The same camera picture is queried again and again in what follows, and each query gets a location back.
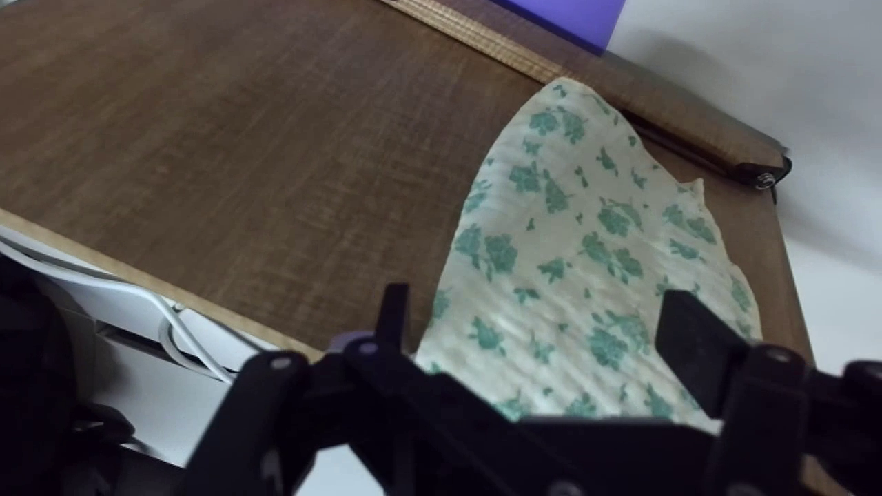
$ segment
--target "black metal frame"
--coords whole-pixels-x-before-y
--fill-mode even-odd
[[[708,417],[726,420],[720,438],[659,420],[506,423],[400,354],[406,309],[407,286],[392,284],[374,340],[315,366],[298,354],[250,360],[180,493],[291,493],[315,453],[340,445],[395,496],[807,493],[804,453],[847,489],[882,492],[882,364],[851,364],[844,380],[812,372],[669,293],[657,347]]]

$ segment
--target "white cable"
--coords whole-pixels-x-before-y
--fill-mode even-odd
[[[98,275],[98,273],[85,273],[85,271],[72,271],[64,266],[53,266],[53,262],[39,262],[34,258],[24,258],[23,251],[0,242],[0,255],[14,259],[16,266],[24,266],[42,275],[50,280],[60,280],[70,284],[79,284],[79,286],[98,286],[98,291],[110,291],[110,293],[127,293],[134,298],[149,302],[151,307],[158,307],[158,311],[167,321],[167,326],[180,333],[180,340],[194,350],[194,355],[220,380],[220,383],[232,383],[232,376],[199,344],[199,340],[189,333],[189,328],[174,314],[174,309],[158,298],[154,293],[145,293],[141,286]],[[189,361],[176,350],[176,355],[172,355],[174,361],[180,361],[181,366],[188,366]]]
[[[167,355],[174,364],[180,364],[180,366],[184,366],[184,371],[189,371],[189,372],[196,372],[196,376],[216,379],[209,371],[194,364],[194,360],[188,360],[188,355],[174,344],[174,328],[172,328],[172,322],[166,322],[166,326],[161,328],[161,347],[166,350],[166,355]]]

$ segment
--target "white fabric with green print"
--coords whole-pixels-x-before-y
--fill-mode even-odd
[[[708,424],[652,350],[665,291],[695,293],[742,337],[761,333],[703,183],[675,183],[596,92],[553,81],[473,179],[417,361],[509,420]]]

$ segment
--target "white wall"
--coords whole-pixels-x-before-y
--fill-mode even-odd
[[[629,0],[608,44],[774,136],[815,360],[882,360],[882,3]]]

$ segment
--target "cloth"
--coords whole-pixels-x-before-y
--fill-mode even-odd
[[[487,153],[417,364],[509,420],[708,424],[652,350],[665,291],[688,291],[745,340],[761,337],[703,183],[675,183],[614,107],[562,77]]]

